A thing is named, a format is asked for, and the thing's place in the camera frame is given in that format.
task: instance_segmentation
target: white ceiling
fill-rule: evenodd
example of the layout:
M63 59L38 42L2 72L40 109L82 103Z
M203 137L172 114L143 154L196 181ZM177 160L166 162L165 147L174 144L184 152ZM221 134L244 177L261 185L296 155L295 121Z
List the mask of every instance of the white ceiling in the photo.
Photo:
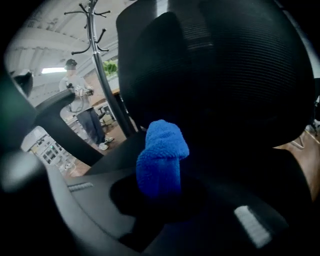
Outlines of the white ceiling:
M81 11L79 4L88 9L89 0L48 0L41 5L24 23L23 27L11 41L5 54L7 69L17 74L31 70L34 74L34 87L57 83L64 73L41 74L43 68L64 67L66 60L74 59L77 70L82 76L94 69L92 51L71 55L72 51L82 51L88 47L86 16L82 13L64 12ZM102 13L111 10L107 18L96 16L97 36L103 28L107 29L99 43L102 60L118 55L118 36L116 19L118 15L134 1L99 0L96 11Z

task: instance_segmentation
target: sneaker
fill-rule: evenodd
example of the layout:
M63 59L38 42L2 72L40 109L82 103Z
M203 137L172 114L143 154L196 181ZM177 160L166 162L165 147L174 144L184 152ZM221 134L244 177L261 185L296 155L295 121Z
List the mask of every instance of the sneaker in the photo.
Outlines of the sneaker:
M99 144L99 149L100 149L100 150L107 150L108 148L109 148L109 146L106 145L105 143L100 143L100 144Z
M112 142L115 138L113 137L108 137L108 136L105 136L105 141L106 142Z

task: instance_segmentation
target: blue towel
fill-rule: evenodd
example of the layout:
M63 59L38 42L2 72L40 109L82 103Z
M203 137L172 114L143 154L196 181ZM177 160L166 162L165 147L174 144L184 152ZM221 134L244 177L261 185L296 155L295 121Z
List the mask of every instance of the blue towel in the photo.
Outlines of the blue towel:
M151 200L181 194L180 160L189 148L178 126L164 120L150 124L145 149L136 162L136 180L140 191Z

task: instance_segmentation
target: dark jeans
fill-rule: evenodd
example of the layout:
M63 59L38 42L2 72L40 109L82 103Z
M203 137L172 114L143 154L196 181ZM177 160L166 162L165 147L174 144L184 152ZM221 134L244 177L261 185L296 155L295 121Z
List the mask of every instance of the dark jeans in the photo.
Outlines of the dark jeans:
M102 130L98 115L93 107L83 111L76 117L95 144L99 145L100 143L105 142L105 133Z

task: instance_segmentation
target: black metal coat rack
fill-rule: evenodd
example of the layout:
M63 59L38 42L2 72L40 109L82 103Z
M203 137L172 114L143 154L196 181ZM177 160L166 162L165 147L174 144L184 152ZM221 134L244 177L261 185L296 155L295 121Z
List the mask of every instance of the black metal coat rack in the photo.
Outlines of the black metal coat rack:
M108 104L114 114L114 117L116 118L118 124L120 125L124 135L126 137L129 137L130 135L134 134L136 132L134 126L132 125L129 116L127 115L127 112L124 108L124 106L121 106L120 104L123 105L123 103L121 102L120 96L118 97L119 99L116 99L115 96L113 95L104 68L103 68L103 64L102 64L102 60L100 57L100 52L108 52L109 49L101 49L99 46L99 42L101 41L104 33L106 32L106 29L103 28L102 32L98 38L98 40L96 40L96 27L95 27L95 16L102 16L102 17L107 17L104 14L108 14L111 11L105 11L105 12L101 12L101 13L96 13L95 9L96 9L96 4L97 4L98 0L90 0L89 1L89 5L88 5L88 10L85 9L85 7L80 3L79 6L82 9L81 11L69 11L69 12L65 12L64 15L67 14L85 14L86 16L86 26L84 27L85 29L87 29L87 36L88 36L88 40L89 40L89 45L87 47L87 49L83 50L83 51L73 51L71 52L72 55L75 54L83 54L86 51L88 51L90 49L90 47L92 48L93 54L92 54L92 61L95 65L95 70L99 79L99 82L101 84L103 93L105 95L106 100L108 101Z

